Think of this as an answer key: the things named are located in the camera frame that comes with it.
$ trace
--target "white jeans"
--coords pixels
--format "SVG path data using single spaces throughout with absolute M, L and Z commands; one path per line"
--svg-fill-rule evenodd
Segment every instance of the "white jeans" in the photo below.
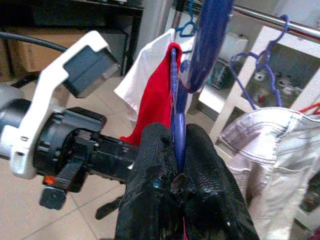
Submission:
M 286 240 L 309 180 L 320 170 L 320 121 L 291 109 L 244 114 L 220 135 L 227 166 L 261 239 Z

